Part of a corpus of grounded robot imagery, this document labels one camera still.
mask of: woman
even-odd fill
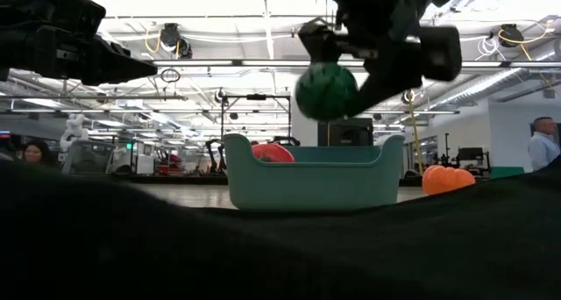
[[[40,163],[47,166],[56,164],[49,146],[41,140],[32,140],[24,147],[23,160],[31,163]]]

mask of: red ball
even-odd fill
[[[294,163],[295,157],[285,147],[274,143],[252,146],[253,156],[261,161]]]

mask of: orange pumpkin toy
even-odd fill
[[[473,175],[462,168],[433,165],[423,174],[423,190],[427,195],[461,189],[475,183]]]

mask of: teal bin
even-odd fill
[[[241,210],[340,211],[397,202],[404,138],[383,146],[289,147],[295,163],[253,156],[249,140],[224,136],[232,203]]]

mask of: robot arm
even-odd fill
[[[210,156],[210,172],[215,172],[217,170],[217,161],[214,159],[214,155],[212,154],[212,145],[220,141],[219,139],[211,139],[208,140],[204,145],[207,147],[207,151],[209,152]]]
[[[82,127],[85,119],[86,117],[82,114],[68,116],[66,130],[60,137],[60,148],[63,152],[66,152],[75,140],[89,138],[88,129]]]
[[[364,59],[369,77],[344,115],[353,117],[404,90],[420,87],[423,76],[452,81],[461,64],[455,27],[421,27],[430,3],[449,0],[334,0],[336,23],[316,18],[298,32],[312,64],[337,62],[341,54]],[[342,25],[348,34],[341,34]]]
[[[225,169],[228,169],[228,167],[226,166],[226,161],[224,160],[224,144],[222,143],[218,147],[218,154],[220,154],[220,162],[218,163],[218,169],[224,171]]]
[[[131,58],[96,35],[105,9],[90,0],[0,0],[0,81],[10,68],[84,85],[155,75],[151,63]]]

